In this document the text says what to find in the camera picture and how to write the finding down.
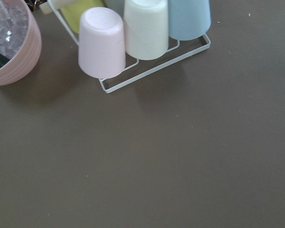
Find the wire cup holder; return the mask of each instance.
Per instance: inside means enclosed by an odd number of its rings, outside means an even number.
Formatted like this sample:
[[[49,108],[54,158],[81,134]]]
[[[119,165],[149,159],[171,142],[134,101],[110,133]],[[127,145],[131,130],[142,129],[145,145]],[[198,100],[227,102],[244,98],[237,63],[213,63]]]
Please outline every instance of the wire cup holder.
[[[78,38],[59,10],[54,7],[52,0],[47,0],[47,2],[71,38],[79,45]],[[207,50],[210,45],[211,41],[206,33],[197,39],[189,41],[179,41],[169,38],[169,49],[162,57],[155,60],[139,60],[126,55],[126,62],[127,64],[130,63],[130,65],[126,66],[120,75],[110,79],[99,79],[99,83],[107,94],[111,93],[185,58]]]

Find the gray tabletop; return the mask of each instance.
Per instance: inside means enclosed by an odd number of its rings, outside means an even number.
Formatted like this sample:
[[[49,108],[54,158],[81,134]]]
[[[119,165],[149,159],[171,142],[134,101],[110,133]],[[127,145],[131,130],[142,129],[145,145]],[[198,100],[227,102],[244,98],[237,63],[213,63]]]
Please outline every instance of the gray tabletop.
[[[0,228],[285,228],[285,0],[210,2],[209,50],[111,94],[34,13],[0,87]]]

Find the pink pot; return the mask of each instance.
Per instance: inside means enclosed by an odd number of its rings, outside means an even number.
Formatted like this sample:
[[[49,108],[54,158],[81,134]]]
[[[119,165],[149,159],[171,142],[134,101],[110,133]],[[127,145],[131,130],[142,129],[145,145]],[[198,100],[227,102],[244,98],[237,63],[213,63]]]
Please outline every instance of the pink pot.
[[[24,0],[4,0],[8,6],[23,7],[28,16],[28,32],[17,54],[0,68],[0,86],[16,82],[26,76],[36,65],[41,53],[39,27]]]

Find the blue cup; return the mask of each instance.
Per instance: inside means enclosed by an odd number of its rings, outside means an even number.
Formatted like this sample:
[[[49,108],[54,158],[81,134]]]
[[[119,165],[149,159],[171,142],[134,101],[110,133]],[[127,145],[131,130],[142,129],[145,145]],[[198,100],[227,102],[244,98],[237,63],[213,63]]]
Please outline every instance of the blue cup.
[[[168,0],[169,36],[192,40],[204,35],[211,25],[209,0]]]

